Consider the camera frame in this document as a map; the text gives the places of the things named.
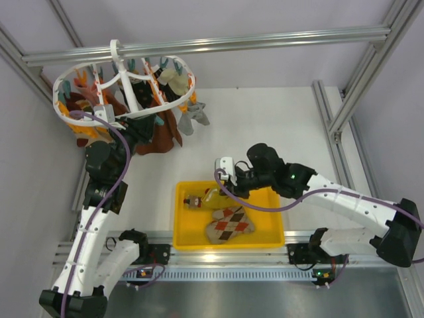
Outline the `black striped hanging sock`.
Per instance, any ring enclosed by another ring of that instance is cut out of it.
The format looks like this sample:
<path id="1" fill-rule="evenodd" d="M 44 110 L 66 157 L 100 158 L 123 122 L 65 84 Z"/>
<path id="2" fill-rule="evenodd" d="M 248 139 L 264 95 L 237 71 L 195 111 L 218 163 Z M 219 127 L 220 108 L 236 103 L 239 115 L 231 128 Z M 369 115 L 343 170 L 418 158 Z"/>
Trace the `black striped hanging sock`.
<path id="1" fill-rule="evenodd" d="M 143 109 L 158 105 L 154 99 L 152 88 L 147 81 L 132 82 L 131 86 L 138 104 Z"/>

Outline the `cream hanging sock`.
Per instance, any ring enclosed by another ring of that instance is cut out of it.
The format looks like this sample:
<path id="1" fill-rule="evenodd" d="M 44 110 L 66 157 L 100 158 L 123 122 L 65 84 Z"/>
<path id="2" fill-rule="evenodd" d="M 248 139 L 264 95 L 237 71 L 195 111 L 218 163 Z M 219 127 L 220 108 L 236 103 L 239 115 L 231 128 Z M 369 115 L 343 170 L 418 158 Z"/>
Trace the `cream hanging sock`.
<path id="1" fill-rule="evenodd" d="M 186 75 L 179 75 L 177 71 L 166 68 L 158 77 L 158 82 L 164 87 L 165 92 L 172 92 L 178 96 L 189 91 L 189 82 Z"/>

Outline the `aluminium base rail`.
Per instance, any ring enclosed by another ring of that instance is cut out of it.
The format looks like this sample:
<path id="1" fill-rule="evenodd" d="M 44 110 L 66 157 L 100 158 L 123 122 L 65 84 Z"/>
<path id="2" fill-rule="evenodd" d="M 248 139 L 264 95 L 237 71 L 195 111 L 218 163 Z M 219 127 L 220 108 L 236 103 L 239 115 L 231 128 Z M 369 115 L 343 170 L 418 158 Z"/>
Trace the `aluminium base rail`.
<path id="1" fill-rule="evenodd" d="M 288 244 L 306 243 L 313 231 L 285 231 Z M 286 245 L 279 248 L 238 248 L 238 249 L 203 249 L 179 251 L 172 246 L 173 231 L 146 231 L 149 243 L 169 244 L 169 266 L 179 267 L 289 267 Z M 65 264 L 73 242 L 59 242 L 52 266 L 59 268 Z M 394 268 L 381 258 L 372 255 L 352 255 L 349 268 Z"/>

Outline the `grey sock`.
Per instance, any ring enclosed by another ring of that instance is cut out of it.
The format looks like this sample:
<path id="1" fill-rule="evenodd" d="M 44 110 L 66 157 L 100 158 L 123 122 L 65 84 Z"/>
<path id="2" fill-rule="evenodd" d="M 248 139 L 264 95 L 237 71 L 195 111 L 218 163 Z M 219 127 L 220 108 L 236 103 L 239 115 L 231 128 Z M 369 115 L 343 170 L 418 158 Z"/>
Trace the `grey sock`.
<path id="1" fill-rule="evenodd" d="M 192 124 L 193 121 L 196 121 L 203 126 L 210 125 L 209 119 L 204 112 L 205 106 L 206 104 L 202 102 L 187 102 L 187 107 L 185 108 L 185 111 L 182 111 L 182 115 L 177 125 L 181 133 L 186 136 L 192 135 L 194 132 Z"/>

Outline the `aluminium top crossbar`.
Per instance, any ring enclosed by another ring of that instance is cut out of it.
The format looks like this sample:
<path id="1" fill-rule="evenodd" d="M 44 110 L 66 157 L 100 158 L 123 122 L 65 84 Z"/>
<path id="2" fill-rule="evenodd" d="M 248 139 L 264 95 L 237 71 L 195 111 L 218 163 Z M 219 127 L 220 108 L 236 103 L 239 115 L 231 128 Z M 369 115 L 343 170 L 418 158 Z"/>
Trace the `aluminium top crossbar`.
<path id="1" fill-rule="evenodd" d="M 22 57 L 28 66 L 80 62 L 105 62 L 114 57 L 136 58 L 179 54 L 203 54 L 238 50 L 261 50 L 290 46 L 381 42 L 391 30 L 387 26 L 355 26 L 329 30 L 283 32 L 221 38 L 200 38 L 150 44 L 123 44 L 111 40 L 106 46 L 73 48 L 63 51 L 32 52 Z"/>

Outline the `argyle beige sock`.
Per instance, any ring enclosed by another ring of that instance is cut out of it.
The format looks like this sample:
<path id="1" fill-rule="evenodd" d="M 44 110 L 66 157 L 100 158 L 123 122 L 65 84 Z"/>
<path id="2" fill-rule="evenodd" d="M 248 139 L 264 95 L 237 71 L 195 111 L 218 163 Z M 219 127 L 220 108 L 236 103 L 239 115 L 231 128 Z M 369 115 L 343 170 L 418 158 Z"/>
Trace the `argyle beige sock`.
<path id="1" fill-rule="evenodd" d="M 232 206 L 215 210 L 213 220 L 206 226 L 206 237 L 211 244 L 224 244 L 240 235 L 256 230 L 243 206 Z"/>

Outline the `orange clothes peg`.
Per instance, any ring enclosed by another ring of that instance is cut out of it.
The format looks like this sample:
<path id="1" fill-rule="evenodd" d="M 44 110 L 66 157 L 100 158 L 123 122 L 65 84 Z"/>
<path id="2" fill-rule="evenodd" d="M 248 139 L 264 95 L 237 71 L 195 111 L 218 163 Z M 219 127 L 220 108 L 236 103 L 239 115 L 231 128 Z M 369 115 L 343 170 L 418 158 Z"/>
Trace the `orange clothes peg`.
<path id="1" fill-rule="evenodd" d="M 182 104 L 178 105 L 178 109 L 182 112 L 182 114 L 185 114 L 188 112 L 188 108 L 195 105 L 197 103 L 197 95 L 196 93 L 193 93 L 189 99 L 184 101 Z"/>

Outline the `brown hanging sock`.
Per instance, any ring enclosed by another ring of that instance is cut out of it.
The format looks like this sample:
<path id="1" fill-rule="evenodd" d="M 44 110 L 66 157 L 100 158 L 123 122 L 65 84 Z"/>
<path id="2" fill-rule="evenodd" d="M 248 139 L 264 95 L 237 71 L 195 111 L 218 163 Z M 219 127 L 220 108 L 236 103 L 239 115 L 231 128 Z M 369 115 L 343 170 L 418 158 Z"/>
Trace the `brown hanging sock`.
<path id="1" fill-rule="evenodd" d="M 134 154 L 144 156 L 147 154 L 163 154 L 169 152 L 174 147 L 174 142 L 182 146 L 182 136 L 178 132 L 177 122 L 173 112 L 168 109 L 155 114 L 155 126 L 152 142 L 148 144 L 127 143 Z M 124 118 L 121 117 L 119 123 L 124 126 Z M 118 130 L 123 136 L 125 129 Z"/>

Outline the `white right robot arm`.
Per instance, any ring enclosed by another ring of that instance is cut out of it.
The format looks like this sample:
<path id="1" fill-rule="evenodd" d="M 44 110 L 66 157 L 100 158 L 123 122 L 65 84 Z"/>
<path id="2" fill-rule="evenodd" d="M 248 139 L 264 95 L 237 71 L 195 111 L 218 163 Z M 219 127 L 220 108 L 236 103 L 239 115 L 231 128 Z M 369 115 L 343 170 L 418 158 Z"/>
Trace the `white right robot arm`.
<path id="1" fill-rule="evenodd" d="M 265 143 L 250 147 L 249 165 L 239 168 L 231 157 L 215 161 L 215 175 L 223 191 L 237 201 L 250 192 L 271 188 L 280 197 L 292 199 L 287 211 L 300 203 L 328 209 L 359 226 L 355 229 L 317 229 L 309 239 L 309 255 L 316 262 L 332 256 L 370 254 L 394 266 L 408 268 L 418 261 L 414 254 L 423 230 L 416 204 L 406 198 L 399 202 L 362 195 L 332 182 L 313 168 L 286 163 Z"/>

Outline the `aluminium right frame post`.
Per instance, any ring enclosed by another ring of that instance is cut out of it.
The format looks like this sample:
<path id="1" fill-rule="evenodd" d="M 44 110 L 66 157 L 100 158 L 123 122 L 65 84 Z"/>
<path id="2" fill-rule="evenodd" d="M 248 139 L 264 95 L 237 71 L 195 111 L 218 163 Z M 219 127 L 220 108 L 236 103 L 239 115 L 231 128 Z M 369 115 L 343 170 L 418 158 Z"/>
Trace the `aluminium right frame post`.
<path id="1" fill-rule="evenodd" d="M 423 9 L 423 2 L 393 1 L 382 18 L 382 26 L 388 29 L 383 40 L 374 40 L 358 64 L 344 89 L 344 98 L 340 109 L 329 123 L 328 132 L 332 140 L 341 143 L 343 129 L 354 115 L 361 99 L 388 62 L 394 50 L 406 35 L 414 20 Z"/>

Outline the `white round sock hanger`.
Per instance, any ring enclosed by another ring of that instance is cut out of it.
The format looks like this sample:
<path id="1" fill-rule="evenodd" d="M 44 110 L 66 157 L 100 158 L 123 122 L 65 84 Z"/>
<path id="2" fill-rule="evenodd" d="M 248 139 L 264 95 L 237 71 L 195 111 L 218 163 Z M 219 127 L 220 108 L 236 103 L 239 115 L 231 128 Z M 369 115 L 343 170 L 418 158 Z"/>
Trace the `white round sock hanger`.
<path id="1" fill-rule="evenodd" d="M 69 125 L 75 125 L 77 127 L 100 127 L 103 126 L 103 122 L 99 121 L 99 118 L 93 117 L 89 121 L 87 120 L 88 114 L 83 112 L 81 115 L 72 115 L 70 113 L 66 113 L 65 106 L 61 102 L 59 98 L 60 93 L 60 85 L 64 82 L 66 77 L 70 75 L 72 72 L 78 72 L 82 68 L 90 68 L 93 76 L 94 76 L 94 84 L 97 86 L 97 95 L 99 98 L 99 105 L 106 105 L 104 93 L 106 92 L 106 89 L 111 87 L 112 85 L 116 84 L 117 82 L 121 82 L 122 88 L 125 92 L 125 96 L 127 98 L 129 112 L 125 113 L 124 116 L 128 118 L 139 118 L 139 117 L 145 117 L 147 115 L 155 114 L 161 111 L 166 111 L 168 109 L 173 109 L 174 107 L 178 107 L 178 105 L 182 104 L 184 101 L 189 99 L 189 97 L 195 93 L 195 85 L 196 85 L 196 78 L 192 72 L 192 70 L 189 68 L 189 66 L 185 63 L 184 60 L 182 60 L 178 56 L 166 56 L 167 59 L 171 59 L 174 63 L 174 68 L 179 75 L 186 75 L 188 77 L 189 82 L 189 91 L 182 95 L 179 99 L 169 102 L 165 100 L 165 94 L 162 90 L 160 90 L 158 79 L 155 77 L 154 72 L 151 68 L 150 63 L 144 59 L 141 58 L 142 66 L 144 69 L 143 75 L 138 75 L 134 73 L 131 70 L 128 70 L 124 66 L 124 61 L 126 58 L 124 57 L 124 54 L 121 52 L 123 47 L 120 45 L 120 42 L 118 40 L 112 40 L 110 42 L 109 51 L 111 53 L 111 56 L 108 57 L 106 60 L 113 62 L 114 65 L 117 67 L 117 73 L 115 76 L 110 79 L 109 81 L 104 82 L 100 79 L 100 72 L 97 70 L 98 61 L 94 62 L 85 62 L 75 65 L 75 67 L 70 68 L 66 70 L 64 73 L 62 73 L 61 76 L 58 77 L 58 79 L 54 82 L 53 85 L 53 108 L 56 112 L 56 114 L 63 120 L 65 123 Z M 132 86 L 131 86 L 131 80 L 136 79 L 140 81 L 147 81 L 153 92 L 154 99 L 158 103 L 157 107 L 153 108 L 146 108 L 146 109 L 139 109 L 137 106 L 137 100 L 135 97 L 135 94 L 133 92 Z M 115 116 L 115 121 L 113 123 L 108 123 L 114 127 L 119 126 L 119 123 L 117 122 L 118 117 Z"/>

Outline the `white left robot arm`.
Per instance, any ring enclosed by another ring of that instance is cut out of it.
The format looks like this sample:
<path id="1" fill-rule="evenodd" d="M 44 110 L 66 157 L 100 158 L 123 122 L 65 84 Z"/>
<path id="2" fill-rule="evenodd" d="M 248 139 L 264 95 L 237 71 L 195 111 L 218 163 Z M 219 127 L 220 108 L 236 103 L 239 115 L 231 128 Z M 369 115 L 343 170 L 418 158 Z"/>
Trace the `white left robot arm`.
<path id="1" fill-rule="evenodd" d="M 109 296 L 127 268 L 149 257 L 147 235 L 131 229 L 122 232 L 112 252 L 100 259 L 126 196 L 123 178 L 131 158 L 137 146 L 151 142 L 154 134 L 152 115 L 117 122 L 119 128 L 108 127 L 111 142 L 98 140 L 85 148 L 89 181 L 74 243 L 59 277 L 39 297 L 51 317 L 104 317 Z"/>

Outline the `mustard yellow sock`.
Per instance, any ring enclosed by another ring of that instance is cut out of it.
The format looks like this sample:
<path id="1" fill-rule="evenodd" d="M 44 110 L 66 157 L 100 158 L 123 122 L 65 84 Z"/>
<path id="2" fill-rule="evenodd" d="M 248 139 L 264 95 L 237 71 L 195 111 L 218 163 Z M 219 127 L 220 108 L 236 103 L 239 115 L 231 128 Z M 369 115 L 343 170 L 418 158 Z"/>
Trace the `mustard yellow sock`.
<path id="1" fill-rule="evenodd" d="M 219 187 L 208 188 L 201 198 L 202 207 L 207 209 L 224 209 L 233 205 L 233 200 L 221 193 Z"/>

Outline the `pink hanging sock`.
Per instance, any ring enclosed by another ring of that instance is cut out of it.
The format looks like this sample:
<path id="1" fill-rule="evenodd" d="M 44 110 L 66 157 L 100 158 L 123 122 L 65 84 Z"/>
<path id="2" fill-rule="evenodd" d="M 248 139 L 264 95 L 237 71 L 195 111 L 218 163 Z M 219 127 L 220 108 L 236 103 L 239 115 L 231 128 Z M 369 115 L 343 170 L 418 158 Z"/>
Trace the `pink hanging sock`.
<path id="1" fill-rule="evenodd" d="M 81 95 L 83 95 L 93 106 L 99 103 L 97 95 L 97 86 L 93 83 L 88 85 L 82 83 L 78 78 L 74 78 L 74 85 Z"/>

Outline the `mustard sock with reindeer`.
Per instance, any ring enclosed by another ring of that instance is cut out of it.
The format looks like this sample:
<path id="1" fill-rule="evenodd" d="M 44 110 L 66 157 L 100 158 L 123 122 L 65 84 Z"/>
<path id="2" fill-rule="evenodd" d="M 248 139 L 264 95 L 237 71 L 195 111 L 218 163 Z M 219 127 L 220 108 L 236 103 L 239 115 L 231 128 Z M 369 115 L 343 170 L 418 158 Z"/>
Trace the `mustard sock with reindeer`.
<path id="1" fill-rule="evenodd" d="M 188 195 L 184 199 L 184 204 L 188 209 L 200 209 L 202 208 L 202 200 L 198 195 Z"/>

